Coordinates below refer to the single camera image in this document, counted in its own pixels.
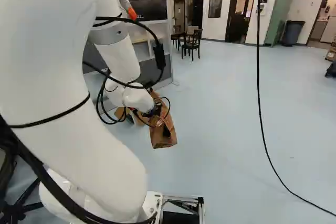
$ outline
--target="orange part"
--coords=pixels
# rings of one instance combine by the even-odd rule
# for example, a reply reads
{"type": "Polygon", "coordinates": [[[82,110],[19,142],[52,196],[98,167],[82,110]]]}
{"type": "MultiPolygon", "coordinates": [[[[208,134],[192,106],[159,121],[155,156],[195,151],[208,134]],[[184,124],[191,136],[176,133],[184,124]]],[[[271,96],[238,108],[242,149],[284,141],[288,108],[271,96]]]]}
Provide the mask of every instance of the orange part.
{"type": "Polygon", "coordinates": [[[137,15],[133,7],[128,8],[128,15],[130,15],[132,20],[136,20],[137,15]]]}

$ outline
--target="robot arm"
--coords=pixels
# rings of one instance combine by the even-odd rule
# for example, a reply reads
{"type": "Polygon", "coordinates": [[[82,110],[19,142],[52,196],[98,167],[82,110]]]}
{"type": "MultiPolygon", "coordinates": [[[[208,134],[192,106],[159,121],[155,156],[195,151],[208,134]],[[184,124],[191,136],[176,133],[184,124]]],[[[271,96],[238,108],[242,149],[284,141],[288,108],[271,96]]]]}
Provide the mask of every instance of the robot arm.
{"type": "MultiPolygon", "coordinates": [[[[121,5],[128,10],[132,19],[136,13],[128,0],[119,0],[121,5]]],[[[117,17],[121,10],[117,0],[99,0],[97,16],[117,17]]],[[[136,80],[140,75],[140,66],[135,55],[132,41],[124,22],[114,21],[102,26],[93,27],[89,40],[96,45],[107,66],[111,76],[124,83],[136,80]]],[[[147,113],[154,108],[154,101],[146,89],[125,88],[124,86],[108,79],[105,86],[110,101],[118,107],[137,108],[147,113]]]]}
{"type": "MultiPolygon", "coordinates": [[[[95,17],[119,14],[117,0],[0,1],[0,113],[74,201],[102,218],[124,222],[136,220],[141,212],[145,168],[102,125],[91,102],[56,120],[13,128],[63,113],[88,96],[81,69],[89,33],[116,79],[129,82],[139,76],[123,23],[91,29],[95,17]]],[[[143,112],[153,107],[145,90],[107,85],[117,87],[110,97],[115,105],[143,112]]],[[[43,185],[40,195],[48,209],[57,204],[43,193],[43,185]]],[[[60,217],[71,217],[60,211],[60,217]]]]}

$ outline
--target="paper bag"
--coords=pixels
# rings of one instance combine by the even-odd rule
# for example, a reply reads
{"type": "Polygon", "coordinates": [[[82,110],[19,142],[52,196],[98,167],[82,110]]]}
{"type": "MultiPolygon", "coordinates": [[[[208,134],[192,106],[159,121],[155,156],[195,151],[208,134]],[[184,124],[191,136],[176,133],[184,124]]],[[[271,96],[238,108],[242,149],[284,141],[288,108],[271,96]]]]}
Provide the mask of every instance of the paper bag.
{"type": "Polygon", "coordinates": [[[150,127],[150,136],[151,142],[154,149],[156,148],[166,148],[171,147],[177,144],[176,130],[170,113],[168,113],[168,107],[165,103],[159,98],[158,94],[154,91],[151,92],[152,98],[156,103],[161,102],[161,114],[160,120],[158,116],[153,116],[149,119],[149,125],[156,125],[158,120],[159,122],[163,121],[163,124],[159,127],[150,127]]]}
{"type": "MultiPolygon", "coordinates": [[[[168,107],[166,106],[164,101],[159,98],[159,95],[155,91],[152,91],[150,95],[154,99],[155,103],[161,102],[162,104],[160,116],[155,115],[150,119],[144,118],[139,111],[137,112],[137,115],[145,123],[151,126],[155,126],[149,127],[151,142],[154,149],[171,147],[177,144],[177,137],[172,117],[170,113],[167,115],[168,107]]],[[[117,108],[114,114],[117,118],[120,118],[123,111],[124,108],[117,108]]],[[[134,123],[138,126],[143,126],[144,123],[141,122],[141,120],[139,120],[136,116],[134,116],[133,113],[134,111],[126,108],[126,114],[132,115],[134,123]]]]}

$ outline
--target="framed picture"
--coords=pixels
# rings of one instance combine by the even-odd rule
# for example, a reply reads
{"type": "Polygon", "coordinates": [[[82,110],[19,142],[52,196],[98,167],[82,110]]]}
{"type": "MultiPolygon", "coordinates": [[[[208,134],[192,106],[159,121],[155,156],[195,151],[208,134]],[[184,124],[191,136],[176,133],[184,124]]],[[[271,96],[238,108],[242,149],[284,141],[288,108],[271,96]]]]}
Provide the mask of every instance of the framed picture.
{"type": "Polygon", "coordinates": [[[208,18],[220,18],[221,10],[222,10],[222,0],[209,0],[208,18]]]}

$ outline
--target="trash can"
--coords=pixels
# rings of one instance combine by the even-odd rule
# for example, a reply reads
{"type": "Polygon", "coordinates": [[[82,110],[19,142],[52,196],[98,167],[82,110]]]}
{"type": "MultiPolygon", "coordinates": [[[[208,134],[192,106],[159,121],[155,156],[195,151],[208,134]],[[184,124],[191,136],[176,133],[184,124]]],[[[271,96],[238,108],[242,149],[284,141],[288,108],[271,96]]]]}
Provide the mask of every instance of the trash can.
{"type": "Polygon", "coordinates": [[[281,44],[286,47],[293,46],[298,41],[304,24],[304,21],[287,21],[281,44]]]}

